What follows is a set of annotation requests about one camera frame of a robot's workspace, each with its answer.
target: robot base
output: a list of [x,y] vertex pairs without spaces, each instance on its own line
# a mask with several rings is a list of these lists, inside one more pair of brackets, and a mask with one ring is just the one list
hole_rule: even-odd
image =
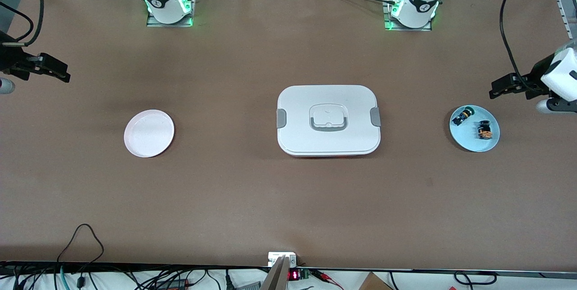
[[191,0],[189,2],[189,6],[191,9],[190,13],[186,14],[184,17],[182,17],[181,20],[179,20],[176,23],[161,23],[154,18],[152,13],[150,13],[150,11],[148,11],[148,18],[146,21],[146,26],[147,27],[191,27],[192,23],[194,21],[194,8],[196,8],[196,0]]
[[431,21],[419,28],[410,28],[402,25],[398,19],[391,16],[392,9],[395,8],[395,5],[390,5],[383,2],[383,14],[385,16],[385,29],[388,31],[431,31],[433,27],[431,26]]

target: white storage box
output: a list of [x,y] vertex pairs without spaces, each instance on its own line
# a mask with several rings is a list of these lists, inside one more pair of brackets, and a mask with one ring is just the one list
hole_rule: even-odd
[[381,142],[377,97],[360,85],[291,86],[280,93],[280,148],[297,157],[365,155]]

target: metal post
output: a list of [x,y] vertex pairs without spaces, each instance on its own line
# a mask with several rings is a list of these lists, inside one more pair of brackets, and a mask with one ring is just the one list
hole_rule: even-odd
[[290,258],[278,257],[266,275],[260,290],[286,290],[289,278]]

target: brown table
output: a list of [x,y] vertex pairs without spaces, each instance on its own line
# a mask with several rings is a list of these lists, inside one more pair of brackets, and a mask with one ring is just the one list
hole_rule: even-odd
[[[146,28],[140,0],[46,0],[28,49],[72,80],[0,97],[0,259],[54,260],[88,222],[110,262],[264,265],[291,250],[308,266],[577,271],[575,119],[489,100],[511,71],[501,0],[443,1],[432,32],[391,32],[368,0],[200,0],[180,29]],[[568,40],[555,0],[509,0],[505,29],[523,72]],[[379,148],[282,152],[276,99],[298,84],[369,87]],[[449,136],[467,103],[499,119],[490,152]],[[150,159],[122,139],[146,109],[176,125]],[[74,248],[64,259],[98,252],[87,230]]]

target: light blue plate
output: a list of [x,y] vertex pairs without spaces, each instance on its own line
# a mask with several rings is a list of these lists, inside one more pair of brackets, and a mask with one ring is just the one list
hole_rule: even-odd
[[[455,119],[455,117],[457,117],[467,106],[472,107],[475,114],[471,115],[467,120],[464,120],[461,125],[457,126],[453,123],[453,119]],[[490,127],[491,132],[493,132],[493,138],[489,140],[483,140],[478,136],[479,122],[484,120],[491,122]],[[495,119],[489,111],[476,105],[465,105],[456,109],[449,119],[449,130],[451,130],[451,136],[453,136],[453,139],[455,139],[461,147],[472,152],[486,152],[493,149],[497,142],[499,142],[499,137],[501,136],[501,129],[499,129],[497,119]]]

